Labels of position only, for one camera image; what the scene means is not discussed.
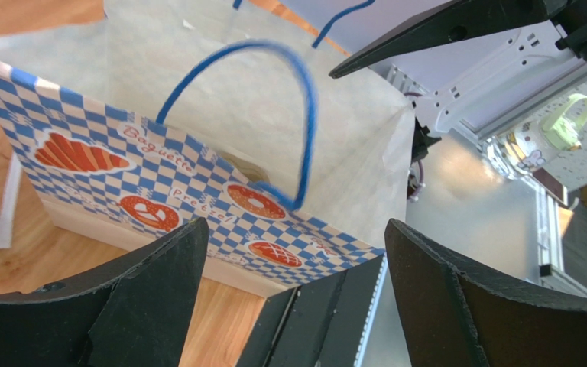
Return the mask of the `grey pulp cup carrier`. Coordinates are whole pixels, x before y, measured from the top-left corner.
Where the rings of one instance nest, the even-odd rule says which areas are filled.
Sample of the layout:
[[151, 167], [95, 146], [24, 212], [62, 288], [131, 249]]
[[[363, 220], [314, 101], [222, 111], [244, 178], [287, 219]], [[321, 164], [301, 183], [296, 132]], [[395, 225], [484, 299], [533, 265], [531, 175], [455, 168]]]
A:
[[271, 182], [266, 170], [257, 165], [248, 155], [236, 149], [220, 151], [218, 156], [225, 161], [228, 161], [233, 167], [237, 168], [239, 172], [246, 176], [252, 183], [264, 182], [269, 184]]

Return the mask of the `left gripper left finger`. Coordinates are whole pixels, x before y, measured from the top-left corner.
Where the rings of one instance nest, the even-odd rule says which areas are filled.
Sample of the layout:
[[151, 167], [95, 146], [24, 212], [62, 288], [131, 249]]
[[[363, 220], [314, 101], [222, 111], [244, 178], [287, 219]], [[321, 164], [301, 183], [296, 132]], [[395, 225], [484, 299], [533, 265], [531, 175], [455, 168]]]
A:
[[0, 294], [0, 366], [176, 366], [209, 240], [194, 219], [28, 294]]

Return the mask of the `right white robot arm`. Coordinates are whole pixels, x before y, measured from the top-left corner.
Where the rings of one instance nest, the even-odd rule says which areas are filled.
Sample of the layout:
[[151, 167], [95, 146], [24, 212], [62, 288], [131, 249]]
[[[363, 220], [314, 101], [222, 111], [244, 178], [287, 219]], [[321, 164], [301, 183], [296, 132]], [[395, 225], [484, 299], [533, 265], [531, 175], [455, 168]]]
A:
[[574, 57], [587, 62], [587, 1], [450, 1], [403, 21], [329, 76], [339, 79], [391, 57], [511, 30], [521, 33], [417, 102], [420, 124], [445, 134], [503, 89]]

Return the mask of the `blue checkered paper bag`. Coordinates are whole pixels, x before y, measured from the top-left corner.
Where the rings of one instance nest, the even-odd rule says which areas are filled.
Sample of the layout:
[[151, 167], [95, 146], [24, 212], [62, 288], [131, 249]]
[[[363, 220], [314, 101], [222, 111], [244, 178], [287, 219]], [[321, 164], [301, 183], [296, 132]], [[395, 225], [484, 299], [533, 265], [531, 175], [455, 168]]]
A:
[[260, 9], [106, 7], [0, 37], [0, 125], [56, 226], [133, 251], [204, 218], [205, 276], [263, 297], [384, 254], [407, 202], [400, 91], [369, 69], [331, 78], [340, 52]]

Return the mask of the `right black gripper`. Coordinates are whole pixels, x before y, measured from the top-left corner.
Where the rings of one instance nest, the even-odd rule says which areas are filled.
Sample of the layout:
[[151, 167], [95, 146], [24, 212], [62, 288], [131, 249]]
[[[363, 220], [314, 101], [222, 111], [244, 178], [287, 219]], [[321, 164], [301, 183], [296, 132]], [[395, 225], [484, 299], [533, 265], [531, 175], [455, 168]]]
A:
[[329, 71], [339, 79], [401, 54], [484, 37], [551, 20], [565, 35], [555, 42], [587, 61], [587, 0], [461, 0], [414, 15]]

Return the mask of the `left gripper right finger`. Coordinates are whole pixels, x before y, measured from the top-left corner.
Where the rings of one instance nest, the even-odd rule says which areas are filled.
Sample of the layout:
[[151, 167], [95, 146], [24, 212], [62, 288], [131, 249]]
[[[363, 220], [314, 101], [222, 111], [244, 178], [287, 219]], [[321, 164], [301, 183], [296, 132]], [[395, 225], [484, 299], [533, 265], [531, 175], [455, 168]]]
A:
[[497, 271], [391, 219], [389, 273], [414, 366], [587, 366], [587, 298]]

